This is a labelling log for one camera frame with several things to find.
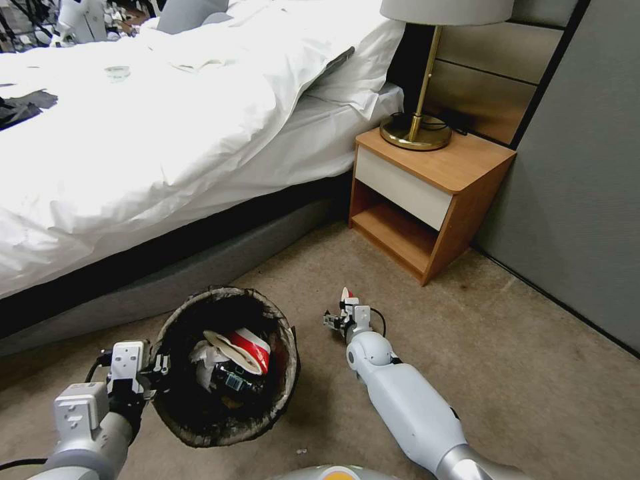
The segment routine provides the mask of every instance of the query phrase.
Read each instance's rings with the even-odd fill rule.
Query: white drawer
[[[451,195],[358,147],[355,177],[436,230],[445,219]]]

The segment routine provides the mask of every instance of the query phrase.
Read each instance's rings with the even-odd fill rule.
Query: gray bed frame
[[[164,313],[210,285],[228,284],[323,222],[346,217],[350,182],[347,172],[250,200],[98,265],[2,299],[4,320],[12,322],[13,331],[7,332],[5,326],[9,334],[0,339],[0,356]],[[194,237],[229,230],[230,235],[210,235],[210,245],[186,258],[161,260],[163,252],[188,249]],[[118,275],[123,265],[145,271],[144,265],[154,258],[158,270],[152,273],[101,295],[91,297],[99,289],[82,293],[89,280],[100,284],[103,277],[102,288],[108,290],[114,285],[108,276]]]

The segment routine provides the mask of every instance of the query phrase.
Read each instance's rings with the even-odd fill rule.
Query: white duvet
[[[292,18],[288,3],[246,2],[230,25],[173,36],[144,28],[116,43],[0,55],[0,84],[15,84],[0,95],[59,97],[0,131],[0,297],[179,227],[158,225],[274,138],[353,42],[349,16]],[[384,21],[362,0],[339,4]],[[116,65],[130,68],[121,83],[104,70]]]

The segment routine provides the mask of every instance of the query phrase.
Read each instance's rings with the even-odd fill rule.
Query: nightstand
[[[378,129],[355,141],[349,227],[422,285],[468,248],[515,156],[458,133],[427,152],[395,147]]]

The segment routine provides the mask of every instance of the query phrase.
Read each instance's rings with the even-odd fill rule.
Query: wastebasket
[[[196,381],[190,354],[204,331],[240,328],[260,334],[271,348],[265,388],[256,399],[229,402],[224,392],[207,391]],[[300,361],[295,332],[284,314],[252,289],[210,288],[190,297],[166,321],[153,348],[171,358],[153,405],[168,428],[191,447],[216,447],[251,440],[269,430],[293,394]]]

